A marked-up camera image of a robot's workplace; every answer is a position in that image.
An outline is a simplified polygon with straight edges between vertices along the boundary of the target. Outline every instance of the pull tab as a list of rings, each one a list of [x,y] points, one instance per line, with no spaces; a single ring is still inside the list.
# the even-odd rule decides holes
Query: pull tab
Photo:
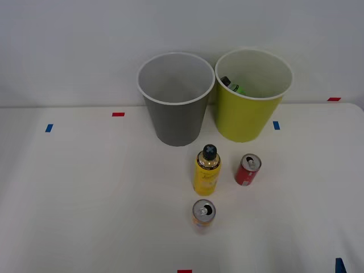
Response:
[[[207,214],[207,208],[201,208],[200,209],[200,213],[201,213],[201,215],[206,215]]]
[[[250,167],[250,168],[252,168],[252,169],[254,169],[254,168],[255,168],[255,162],[254,162],[254,160],[253,160],[250,156],[248,156],[248,157],[246,158],[246,161],[248,161],[248,164],[249,164],[249,167]]]

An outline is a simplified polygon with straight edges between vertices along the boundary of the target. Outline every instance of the bin rim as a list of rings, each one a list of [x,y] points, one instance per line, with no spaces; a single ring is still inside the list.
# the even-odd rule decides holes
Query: bin rim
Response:
[[[211,75],[212,75],[212,83],[211,83],[210,87],[207,89],[207,91],[206,91],[205,93],[203,93],[202,95],[200,95],[199,97],[194,98],[193,100],[190,100],[190,101],[183,101],[183,102],[165,102],[165,101],[159,101],[159,100],[156,100],[156,99],[152,98],[151,96],[147,95],[147,94],[143,91],[143,89],[140,87],[140,85],[139,85],[139,77],[140,77],[140,73],[141,73],[141,71],[143,70],[143,68],[144,68],[144,67],[145,67],[148,63],[150,63],[151,61],[153,61],[153,60],[155,60],[155,59],[157,59],[157,58],[160,58],[160,57],[162,57],[162,56],[166,56],[166,55],[185,55],[185,56],[190,56],[190,57],[197,58],[197,59],[199,59],[200,61],[202,61],[203,63],[205,63],[205,64],[208,66],[208,68],[210,69],[210,71],[211,71]],[[199,100],[200,100],[200,99],[202,99],[203,97],[207,96],[207,95],[210,93],[210,91],[212,90],[212,88],[214,87],[214,85],[215,85],[215,80],[216,80],[216,79],[215,79],[215,71],[214,71],[214,69],[212,68],[212,66],[211,66],[211,65],[210,65],[210,64],[209,64],[209,63],[208,63],[205,59],[203,59],[202,57],[197,56],[197,55],[195,55],[195,54],[192,54],[192,53],[173,51],[173,52],[168,52],[168,53],[163,53],[163,54],[156,55],[156,56],[154,56],[153,58],[151,58],[151,59],[147,60],[146,62],[144,62],[144,63],[140,66],[140,68],[139,68],[139,70],[138,70],[137,85],[138,85],[138,89],[139,89],[139,91],[141,92],[141,94],[142,94],[143,96],[145,96],[146,98],[148,98],[149,100],[151,100],[151,101],[153,101],[153,102],[156,102],[157,104],[163,104],[163,105],[186,105],[186,104],[191,104],[191,103],[193,103],[193,102],[195,102],[195,101],[199,101]]]
[[[244,95],[238,94],[238,93],[236,93],[236,92],[234,92],[234,91],[230,90],[229,88],[227,88],[227,86],[225,86],[225,84],[223,84],[223,83],[222,83],[222,81],[220,80],[220,78],[219,78],[219,76],[218,76],[218,74],[217,74],[217,71],[218,71],[218,65],[219,65],[220,61],[221,61],[223,58],[225,58],[227,55],[230,55],[230,54],[232,54],[232,53],[236,53],[236,52],[239,52],[239,51],[257,51],[257,52],[263,52],[263,53],[265,53],[265,54],[268,54],[268,55],[270,55],[270,56],[272,56],[272,57],[275,57],[275,58],[277,58],[278,60],[280,60],[280,61],[281,61],[284,65],[286,65],[286,66],[287,66],[287,68],[289,69],[289,71],[290,71],[290,73],[291,73],[291,83],[290,83],[289,87],[288,87],[285,91],[283,91],[282,93],[280,93],[280,94],[278,94],[278,95],[275,95],[275,96],[273,96],[273,97],[266,97],[266,98],[254,98],[254,97],[244,96]],[[291,88],[292,83],[293,83],[293,71],[292,71],[292,68],[291,68],[291,66],[290,66],[290,65],[289,65],[289,64],[288,64],[285,60],[283,60],[281,57],[279,57],[279,56],[277,56],[277,55],[275,55],[275,54],[272,54],[272,53],[270,53],[270,52],[268,52],[268,51],[261,50],[261,49],[255,49],[255,48],[240,48],[240,49],[236,49],[236,50],[233,50],[233,51],[229,51],[228,53],[226,53],[226,54],[222,55],[222,56],[218,59],[218,61],[217,61],[216,65],[215,65],[215,76],[216,76],[216,79],[217,79],[218,83],[219,83],[222,87],[224,87],[224,89],[225,89],[225,90],[229,91],[231,94],[233,94],[233,95],[235,95],[235,96],[238,96],[238,97],[241,97],[241,98],[245,98],[245,99],[247,99],[247,100],[252,100],[252,101],[271,101],[271,100],[274,100],[274,99],[276,99],[276,98],[280,98],[280,97],[282,97],[283,95],[285,95],[285,94],[288,92],[288,90]]]

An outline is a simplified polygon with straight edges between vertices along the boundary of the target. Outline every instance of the red tape marker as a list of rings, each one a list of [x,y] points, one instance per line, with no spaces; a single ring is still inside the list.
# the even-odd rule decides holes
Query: red tape marker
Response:
[[[328,101],[339,101],[341,98],[329,98]]]
[[[115,113],[113,113],[113,117],[123,117],[123,116],[125,116],[125,113],[123,113],[123,112],[120,112],[120,113],[115,112]]]

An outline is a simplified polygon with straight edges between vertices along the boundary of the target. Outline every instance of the can lid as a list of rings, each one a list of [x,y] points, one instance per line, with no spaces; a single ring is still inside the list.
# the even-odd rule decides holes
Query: can lid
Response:
[[[262,166],[262,161],[254,154],[246,154],[241,159],[241,164],[247,171],[256,172]]]
[[[207,144],[202,151],[202,155],[206,160],[214,160],[217,155],[217,149],[214,145]]]
[[[192,207],[193,215],[201,222],[210,222],[216,214],[216,209],[211,201],[198,200]]]
[[[229,84],[231,84],[231,81],[229,80],[228,77],[224,76],[221,79],[221,82],[225,85],[225,86],[229,86]]]

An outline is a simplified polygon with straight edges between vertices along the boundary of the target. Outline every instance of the black spray cap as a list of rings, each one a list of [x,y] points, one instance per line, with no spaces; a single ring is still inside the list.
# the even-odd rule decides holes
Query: black spray cap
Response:
[[[228,77],[224,76],[220,79],[222,81],[222,83],[225,85],[225,86],[229,86],[229,84],[231,84],[231,81],[229,80]]]
[[[202,155],[206,160],[214,160],[217,155],[217,149],[212,144],[207,144],[202,151]]]

